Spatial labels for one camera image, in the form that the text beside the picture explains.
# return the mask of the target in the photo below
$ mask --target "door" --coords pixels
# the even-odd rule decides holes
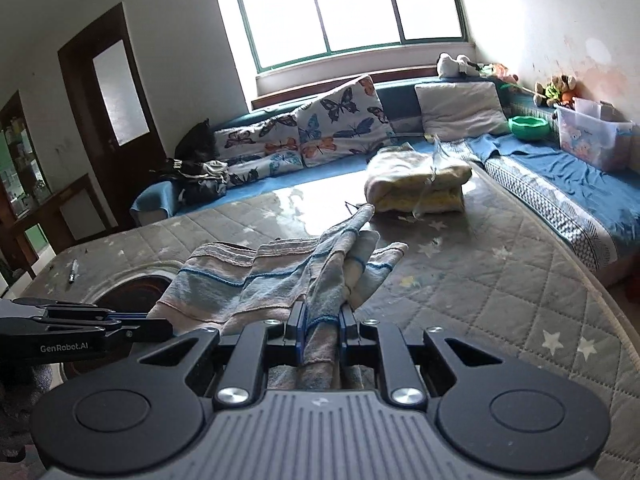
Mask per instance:
[[[58,52],[66,93],[95,176],[121,229],[164,149],[146,102],[122,4]]]

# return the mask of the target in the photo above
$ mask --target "mattress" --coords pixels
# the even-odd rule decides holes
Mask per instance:
[[[346,203],[363,201],[365,179],[359,172],[309,182],[69,248],[25,295],[91,303],[134,276],[175,274],[205,242],[257,248],[319,235],[351,215]],[[374,216],[381,244],[402,241],[409,250],[356,316],[405,333],[443,326],[585,385],[612,420],[596,473],[632,478],[640,465],[638,334],[551,229],[477,166],[463,191],[464,214]],[[69,286],[75,258],[78,277]]]

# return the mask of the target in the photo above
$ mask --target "blue sheet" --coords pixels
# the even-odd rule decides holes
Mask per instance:
[[[543,177],[589,212],[609,232],[619,256],[640,245],[640,175],[631,171],[605,173],[570,153],[544,143],[529,143],[513,135],[485,134],[466,144],[484,164],[492,156],[507,156]]]

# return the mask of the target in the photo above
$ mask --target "green window frame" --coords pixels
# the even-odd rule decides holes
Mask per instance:
[[[244,3],[243,3],[242,0],[238,0],[238,6],[240,8],[240,14],[242,15],[242,22],[244,23],[244,31],[245,31],[247,39],[249,41],[249,47],[251,49],[251,54],[252,54],[252,56],[254,58],[254,63],[255,63],[256,70],[258,71],[258,73],[261,73],[261,72],[267,72],[269,70],[274,70],[275,68],[281,68],[281,67],[284,67],[284,66],[289,66],[289,65],[292,65],[292,64],[300,63],[300,62],[310,61],[310,60],[313,60],[313,59],[322,59],[322,58],[325,58],[325,57],[335,56],[336,54],[344,54],[344,53],[348,53],[348,52],[361,52],[361,51],[366,51],[366,50],[373,50],[373,49],[377,49],[377,48],[382,48],[382,47],[386,47],[386,46],[399,46],[399,45],[417,44],[417,43],[445,43],[445,42],[465,43],[465,42],[468,41],[468,30],[466,28],[465,17],[464,17],[464,12],[463,12],[463,8],[462,8],[462,1],[461,0],[454,0],[454,2],[456,4],[456,12],[458,14],[458,21],[460,23],[460,31],[461,31],[460,37],[456,37],[456,38],[420,38],[420,39],[415,39],[415,40],[408,40],[407,38],[404,37],[404,30],[402,30],[402,20],[401,20],[401,17],[400,17],[400,11],[398,9],[398,3],[396,2],[396,0],[391,0],[391,5],[393,7],[394,15],[396,17],[396,25],[398,26],[398,34],[400,36],[400,41],[395,41],[395,42],[392,42],[392,43],[380,43],[380,44],[372,44],[372,45],[363,45],[363,46],[358,46],[358,47],[354,47],[354,48],[346,48],[346,49],[343,49],[343,50],[332,50],[331,47],[329,46],[329,39],[327,37],[327,33],[326,33],[325,28],[324,28],[324,21],[322,20],[322,12],[320,11],[320,6],[318,4],[318,0],[314,0],[314,3],[316,4],[316,12],[318,13],[318,19],[319,19],[319,22],[320,22],[320,27],[321,27],[321,30],[322,30],[322,36],[324,37],[324,46],[325,46],[326,52],[323,52],[323,53],[320,53],[320,54],[315,54],[313,56],[306,56],[306,57],[300,57],[298,59],[292,59],[290,61],[286,61],[286,62],[283,62],[283,63],[271,65],[271,66],[262,66],[260,64],[260,59],[258,57],[258,51],[256,49],[255,42],[254,42],[254,37],[253,37],[252,32],[251,32],[251,24],[249,23],[249,19],[248,19],[247,13],[246,13],[246,9],[244,8]]]

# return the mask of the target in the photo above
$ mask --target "pile of clothes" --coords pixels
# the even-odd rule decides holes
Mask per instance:
[[[399,211],[414,218],[428,213],[465,210],[462,185],[471,167],[447,155],[438,139],[433,153],[410,144],[382,148],[367,166],[365,197],[377,212]]]

